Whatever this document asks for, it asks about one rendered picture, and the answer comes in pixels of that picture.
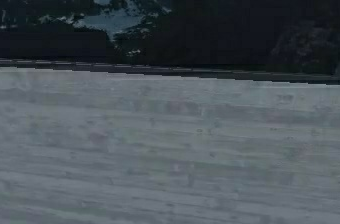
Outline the dark framed window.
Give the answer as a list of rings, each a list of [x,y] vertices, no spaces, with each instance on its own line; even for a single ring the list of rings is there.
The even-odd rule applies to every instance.
[[[0,0],[0,66],[340,84],[340,0]]]

